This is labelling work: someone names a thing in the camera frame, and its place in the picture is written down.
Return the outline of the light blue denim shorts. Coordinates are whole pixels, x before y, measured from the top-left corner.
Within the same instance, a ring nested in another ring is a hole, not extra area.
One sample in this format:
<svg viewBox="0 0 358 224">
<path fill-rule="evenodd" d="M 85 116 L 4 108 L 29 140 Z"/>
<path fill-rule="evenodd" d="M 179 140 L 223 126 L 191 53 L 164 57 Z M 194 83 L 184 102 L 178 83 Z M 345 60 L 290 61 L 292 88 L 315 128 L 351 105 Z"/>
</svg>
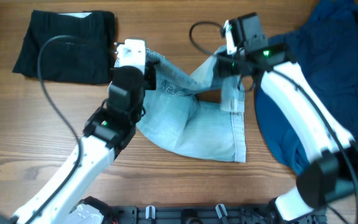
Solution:
<svg viewBox="0 0 358 224">
<path fill-rule="evenodd" d="M 237 77 L 223 77 L 210 56 L 187 74 L 158 52 L 156 90 L 145 94 L 139 131 L 164 150 L 224 162 L 246 161 L 245 94 Z"/>
</svg>

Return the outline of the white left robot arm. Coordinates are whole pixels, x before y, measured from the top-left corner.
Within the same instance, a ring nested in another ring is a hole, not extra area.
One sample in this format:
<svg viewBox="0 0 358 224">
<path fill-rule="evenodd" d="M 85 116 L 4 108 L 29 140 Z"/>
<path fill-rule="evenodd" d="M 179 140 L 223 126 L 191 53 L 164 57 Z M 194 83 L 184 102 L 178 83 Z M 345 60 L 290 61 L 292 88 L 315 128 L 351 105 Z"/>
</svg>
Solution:
<svg viewBox="0 0 358 224">
<path fill-rule="evenodd" d="M 88 205 L 78 205 L 91 183 L 127 147 L 136 123 L 145 115 L 145 92 L 156 89 L 158 61 L 143 65 L 120 65 L 113 70 L 109 96 L 85 124 L 83 136 L 61 168 L 42 189 L 0 223 L 103 222 L 106 215 Z"/>
</svg>

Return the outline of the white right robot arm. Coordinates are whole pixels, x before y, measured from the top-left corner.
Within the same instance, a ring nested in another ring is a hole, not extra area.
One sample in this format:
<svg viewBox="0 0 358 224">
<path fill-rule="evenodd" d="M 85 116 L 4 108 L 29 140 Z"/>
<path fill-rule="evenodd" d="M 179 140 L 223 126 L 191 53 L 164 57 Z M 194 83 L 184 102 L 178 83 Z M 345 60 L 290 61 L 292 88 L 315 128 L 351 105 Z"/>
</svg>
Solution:
<svg viewBox="0 0 358 224">
<path fill-rule="evenodd" d="M 260 214 L 269 223 L 301 223 L 350 195 L 358 203 L 358 142 L 316 96 L 289 47 L 268 43 L 256 13 L 227 20 L 220 33 L 225 67 L 258 83 L 296 132 L 310 163 L 294 188 Z"/>
</svg>

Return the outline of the folded black garment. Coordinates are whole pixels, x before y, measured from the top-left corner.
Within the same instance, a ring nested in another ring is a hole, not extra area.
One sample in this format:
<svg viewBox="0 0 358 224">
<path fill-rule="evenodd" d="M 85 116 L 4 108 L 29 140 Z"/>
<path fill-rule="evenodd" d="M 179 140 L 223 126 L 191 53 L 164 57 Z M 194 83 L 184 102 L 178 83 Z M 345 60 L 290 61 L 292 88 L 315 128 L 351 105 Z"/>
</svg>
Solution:
<svg viewBox="0 0 358 224">
<path fill-rule="evenodd" d="M 109 11 L 33 11 L 12 71 L 36 78 L 40 49 L 46 41 L 58 35 L 66 38 L 48 44 L 42 54 L 44 80 L 92 85 L 110 82 L 111 58 L 107 49 L 115 38 L 115 16 Z M 69 35 L 80 40 L 69 39 Z"/>
</svg>

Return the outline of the dark blue garment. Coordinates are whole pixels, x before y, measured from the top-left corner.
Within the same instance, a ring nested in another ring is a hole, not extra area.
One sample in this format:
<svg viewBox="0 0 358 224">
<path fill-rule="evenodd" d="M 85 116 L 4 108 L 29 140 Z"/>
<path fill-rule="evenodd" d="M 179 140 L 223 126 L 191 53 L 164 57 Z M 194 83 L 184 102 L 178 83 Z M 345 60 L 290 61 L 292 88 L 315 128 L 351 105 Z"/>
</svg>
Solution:
<svg viewBox="0 0 358 224">
<path fill-rule="evenodd" d="M 358 141 L 358 4 L 320 1 L 303 26 L 276 35 L 269 43 L 289 47 L 309 86 Z M 271 153 L 301 174 L 309 162 L 294 129 L 262 90 L 254 99 L 259 128 Z"/>
</svg>

